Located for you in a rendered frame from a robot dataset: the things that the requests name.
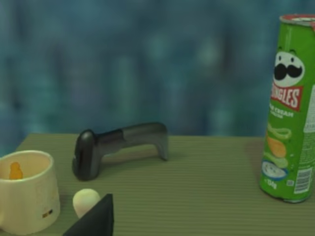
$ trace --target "orange figurine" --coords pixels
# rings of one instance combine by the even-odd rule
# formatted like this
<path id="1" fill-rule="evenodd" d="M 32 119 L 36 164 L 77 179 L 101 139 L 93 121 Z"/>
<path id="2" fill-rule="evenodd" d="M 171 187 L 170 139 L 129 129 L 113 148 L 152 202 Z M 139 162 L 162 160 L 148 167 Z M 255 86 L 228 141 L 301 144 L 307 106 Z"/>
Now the orange figurine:
<path id="1" fill-rule="evenodd" d="M 10 177 L 9 179 L 22 179 L 23 172 L 20 168 L 20 164 L 18 162 L 13 162 L 10 166 Z"/>

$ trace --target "green tabletop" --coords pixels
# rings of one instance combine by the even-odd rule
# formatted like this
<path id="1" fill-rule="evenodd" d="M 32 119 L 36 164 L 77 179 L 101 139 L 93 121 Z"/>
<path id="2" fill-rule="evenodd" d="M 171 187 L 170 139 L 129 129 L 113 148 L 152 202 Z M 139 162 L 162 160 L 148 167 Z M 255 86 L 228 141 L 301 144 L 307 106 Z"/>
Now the green tabletop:
<path id="1" fill-rule="evenodd" d="M 104 159 L 98 179 L 71 172 L 74 134 L 31 134 L 18 150 L 54 157 L 61 214 L 34 236 L 61 236 L 76 220 L 73 195 L 93 188 L 113 193 L 114 236 L 314 236 L 315 199 L 288 204 L 258 187 L 262 138 L 170 137 L 170 160 L 153 146 Z"/>

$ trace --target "black mustache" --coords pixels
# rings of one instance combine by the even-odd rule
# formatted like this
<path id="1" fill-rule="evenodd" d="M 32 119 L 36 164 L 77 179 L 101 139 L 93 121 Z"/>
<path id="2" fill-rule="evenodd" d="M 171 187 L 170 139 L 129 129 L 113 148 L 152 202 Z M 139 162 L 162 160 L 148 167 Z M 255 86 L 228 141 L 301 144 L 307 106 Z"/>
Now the black mustache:
<path id="1" fill-rule="evenodd" d="M 294 65 L 289 65 L 286 67 L 283 64 L 278 64 L 274 69 L 274 76 L 276 80 L 283 80 L 286 75 L 289 75 L 292 78 L 299 77 L 303 72 L 302 67 L 296 67 Z"/>

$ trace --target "white ball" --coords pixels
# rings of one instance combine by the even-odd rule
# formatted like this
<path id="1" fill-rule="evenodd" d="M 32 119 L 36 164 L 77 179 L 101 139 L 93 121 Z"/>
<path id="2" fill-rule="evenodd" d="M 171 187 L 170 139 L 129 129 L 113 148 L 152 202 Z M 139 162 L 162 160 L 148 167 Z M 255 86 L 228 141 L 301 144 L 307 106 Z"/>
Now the white ball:
<path id="1" fill-rule="evenodd" d="M 91 210 L 100 200 L 99 194 L 93 189 L 78 191 L 72 200 L 73 208 L 79 218 Z"/>

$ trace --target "mug rim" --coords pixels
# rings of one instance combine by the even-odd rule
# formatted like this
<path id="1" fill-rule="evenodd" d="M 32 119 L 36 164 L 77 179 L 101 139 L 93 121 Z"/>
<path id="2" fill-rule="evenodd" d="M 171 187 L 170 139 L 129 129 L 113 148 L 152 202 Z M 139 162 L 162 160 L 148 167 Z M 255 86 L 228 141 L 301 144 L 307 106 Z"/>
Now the mug rim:
<path id="1" fill-rule="evenodd" d="M 0 157 L 0 162 L 1 162 L 2 160 L 4 160 L 4 159 L 10 158 L 10 157 L 15 156 L 15 155 L 17 155 L 17 154 L 23 154 L 23 153 L 37 153 L 37 154 L 42 154 L 42 155 L 44 155 L 45 157 L 47 157 L 47 158 L 49 159 L 50 163 L 49 163 L 48 167 L 47 167 L 44 171 L 42 171 L 42 172 L 40 172 L 40 173 L 38 173 L 38 174 L 36 174 L 36 175 L 33 175 L 33 176 L 31 176 L 31 177 L 27 177 L 27 178 L 23 178 L 23 179 L 3 179 L 3 178 L 0 178 L 0 182 L 18 183 L 18 182 L 24 182 L 24 181 L 36 179 L 36 178 L 38 178 L 38 177 L 40 177 L 40 176 L 45 175 L 47 172 L 49 172 L 49 171 L 52 169 L 53 165 L 54 165 L 54 159 L 53 159 L 53 157 L 52 157 L 49 153 L 44 152 L 44 151 L 39 151 L 39 150 L 22 150 L 22 151 L 15 151 L 15 152 L 9 153 L 9 154 L 7 154 L 7 155 L 5 155 L 5 156 L 3 156 L 3 157 Z"/>

